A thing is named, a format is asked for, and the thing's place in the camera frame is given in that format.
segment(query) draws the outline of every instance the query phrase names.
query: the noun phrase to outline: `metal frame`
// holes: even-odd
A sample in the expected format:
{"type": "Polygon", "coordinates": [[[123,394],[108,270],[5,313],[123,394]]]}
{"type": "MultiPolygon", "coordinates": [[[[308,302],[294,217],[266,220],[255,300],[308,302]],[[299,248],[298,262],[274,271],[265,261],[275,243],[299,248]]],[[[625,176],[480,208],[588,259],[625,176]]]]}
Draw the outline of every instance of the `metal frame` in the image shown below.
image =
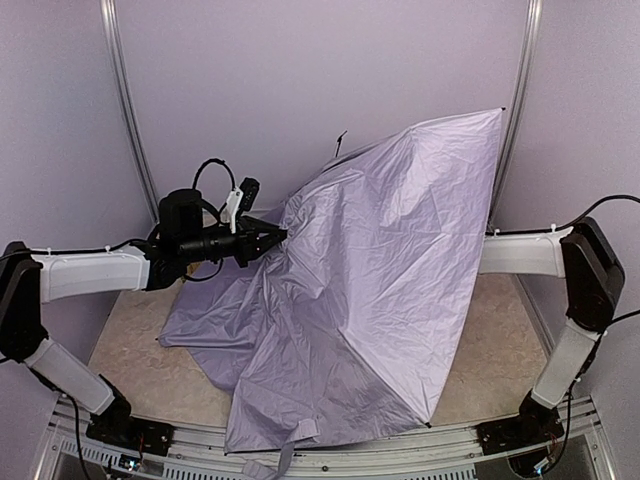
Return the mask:
{"type": "MultiPolygon", "coordinates": [[[[566,401],[559,407],[566,422],[566,401]]],[[[81,431],[89,415],[80,414],[81,431]]],[[[174,424],[176,431],[168,457],[145,455],[149,473],[136,475],[150,479],[244,479],[241,470],[247,459],[273,466],[278,452],[248,454],[224,453],[224,428],[174,424]]],[[[537,448],[490,456],[482,455],[475,431],[476,423],[434,428],[418,428],[389,438],[334,449],[301,450],[296,453],[287,478],[326,480],[353,476],[379,480],[475,478],[478,462],[493,460],[537,448]]],[[[35,480],[50,480],[61,454],[77,455],[74,412],[68,400],[60,400],[40,446],[35,480]]],[[[615,480],[608,443],[600,419],[589,397],[573,401],[571,438],[585,436],[598,480],[615,480]]],[[[104,445],[82,437],[86,461],[107,465],[121,454],[136,457],[137,452],[104,445]]]]}
{"type": "Polygon", "coordinates": [[[496,177],[493,187],[493,196],[491,200],[491,208],[489,210],[489,223],[491,224],[496,213],[496,208],[500,202],[500,197],[504,190],[505,180],[509,165],[511,164],[511,156],[520,127],[522,111],[527,93],[527,83],[533,65],[533,55],[536,43],[538,41],[538,30],[540,27],[540,16],[542,14],[542,0],[529,0],[529,10],[527,13],[527,23],[524,32],[524,40],[522,42],[522,53],[520,55],[520,65],[518,67],[518,76],[516,80],[516,89],[513,94],[513,101],[509,109],[509,120],[507,121],[507,129],[500,150],[500,158],[496,168],[496,177]]]}
{"type": "Polygon", "coordinates": [[[120,42],[120,32],[118,30],[118,18],[116,15],[115,0],[100,0],[102,7],[102,21],[104,23],[104,31],[107,37],[107,46],[111,55],[111,65],[115,75],[118,95],[120,97],[120,106],[122,114],[127,126],[127,133],[131,150],[133,152],[134,166],[138,173],[138,179],[142,185],[147,208],[153,223],[158,223],[158,193],[155,183],[149,170],[149,164],[142,148],[142,140],[140,139],[140,131],[138,130],[138,122],[136,121],[133,103],[131,100],[131,92],[127,81],[127,71],[125,68],[124,56],[122,53],[122,43],[120,42]]]}

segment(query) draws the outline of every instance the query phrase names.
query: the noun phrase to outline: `wall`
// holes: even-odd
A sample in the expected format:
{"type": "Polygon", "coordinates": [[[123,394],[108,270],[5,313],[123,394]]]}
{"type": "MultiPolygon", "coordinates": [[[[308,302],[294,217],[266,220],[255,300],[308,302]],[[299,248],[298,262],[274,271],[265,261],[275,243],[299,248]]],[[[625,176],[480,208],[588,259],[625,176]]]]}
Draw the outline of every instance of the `wall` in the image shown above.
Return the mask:
{"type": "MultiPolygon", "coordinates": [[[[508,106],[527,2],[128,0],[118,21],[160,194],[218,156],[274,206],[334,154],[414,122],[508,106]]],[[[212,167],[215,204],[228,179],[212,167]]]]}
{"type": "MultiPolygon", "coordinates": [[[[640,9],[632,1],[546,2],[527,103],[496,226],[544,227],[611,193],[640,195],[640,9]]],[[[640,307],[640,205],[612,203],[594,218],[627,273],[618,312],[640,307]]],[[[527,288],[557,337],[562,281],[527,288]]],[[[624,479],[640,468],[640,318],[611,328],[589,372],[624,479]]]]}
{"type": "MultiPolygon", "coordinates": [[[[95,247],[148,232],[97,1],[0,2],[0,245],[95,247]]],[[[113,295],[43,308],[87,360],[113,295]]],[[[27,478],[55,397],[0,366],[0,478],[27,478]]]]}

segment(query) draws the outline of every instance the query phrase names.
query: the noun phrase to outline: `lavender fabric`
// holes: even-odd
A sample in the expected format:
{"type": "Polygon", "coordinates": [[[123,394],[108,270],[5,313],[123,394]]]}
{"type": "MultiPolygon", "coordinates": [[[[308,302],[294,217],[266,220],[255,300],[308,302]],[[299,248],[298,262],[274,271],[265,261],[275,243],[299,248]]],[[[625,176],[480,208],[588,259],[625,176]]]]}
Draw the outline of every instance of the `lavender fabric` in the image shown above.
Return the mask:
{"type": "Polygon", "coordinates": [[[429,421],[478,271],[501,113],[420,123],[334,160],[273,212],[289,230],[278,249],[184,286],[159,340],[233,395],[227,451],[429,421]]]}

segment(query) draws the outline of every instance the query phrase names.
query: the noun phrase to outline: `vertical metal post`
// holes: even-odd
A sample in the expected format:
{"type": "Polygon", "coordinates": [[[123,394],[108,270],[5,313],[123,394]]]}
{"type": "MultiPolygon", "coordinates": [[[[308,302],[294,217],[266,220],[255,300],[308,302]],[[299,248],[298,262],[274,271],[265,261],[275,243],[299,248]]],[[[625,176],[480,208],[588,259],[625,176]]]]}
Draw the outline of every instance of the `vertical metal post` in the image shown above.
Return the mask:
{"type": "Polygon", "coordinates": [[[133,111],[131,93],[127,83],[127,72],[125,69],[124,57],[122,54],[122,44],[120,43],[120,33],[118,31],[118,19],[116,17],[115,0],[100,0],[102,7],[102,21],[107,36],[107,45],[111,54],[111,63],[114,70],[120,106],[129,134],[129,142],[133,151],[133,158],[138,178],[142,185],[142,190],[149,208],[149,214],[154,223],[158,223],[158,194],[156,191],[151,171],[142,148],[140,132],[133,111]]]}
{"type": "Polygon", "coordinates": [[[527,83],[529,81],[529,75],[533,65],[533,54],[538,40],[541,13],[542,0],[529,0],[529,11],[527,13],[527,23],[524,32],[524,40],[522,42],[522,53],[520,55],[520,66],[518,68],[518,76],[516,79],[516,89],[513,94],[511,108],[509,109],[507,130],[500,150],[498,167],[496,169],[493,198],[491,200],[491,208],[489,210],[490,225],[493,222],[496,208],[504,190],[504,184],[509,170],[509,165],[511,163],[513,148],[518,135],[518,128],[520,126],[520,120],[526,98],[527,83]]]}

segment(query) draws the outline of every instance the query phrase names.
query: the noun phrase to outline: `white wall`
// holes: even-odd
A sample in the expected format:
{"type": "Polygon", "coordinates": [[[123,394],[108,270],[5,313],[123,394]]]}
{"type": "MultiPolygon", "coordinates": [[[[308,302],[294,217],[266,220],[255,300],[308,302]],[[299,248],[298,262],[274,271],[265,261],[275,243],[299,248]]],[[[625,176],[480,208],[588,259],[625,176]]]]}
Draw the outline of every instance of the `white wall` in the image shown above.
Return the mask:
{"type": "MultiPolygon", "coordinates": [[[[118,19],[160,194],[218,156],[274,206],[334,153],[414,122],[509,106],[527,2],[127,0],[118,19]]],[[[203,176],[226,197],[221,169],[203,176]]]]}
{"type": "MultiPolygon", "coordinates": [[[[0,1],[0,246],[99,247],[147,233],[97,1],[0,1]]],[[[114,295],[43,308],[87,360],[114,295]]],[[[55,397],[0,366],[0,478],[27,478],[55,397]]]]}
{"type": "MultiPolygon", "coordinates": [[[[637,2],[545,2],[513,165],[496,226],[548,226],[611,193],[640,195],[640,8],[637,2]]],[[[618,313],[640,308],[640,205],[613,203],[594,218],[626,269],[618,313]]],[[[526,281],[557,337],[562,281],[526,281]]],[[[640,469],[640,317],[613,326],[589,372],[623,479],[640,469]]]]}

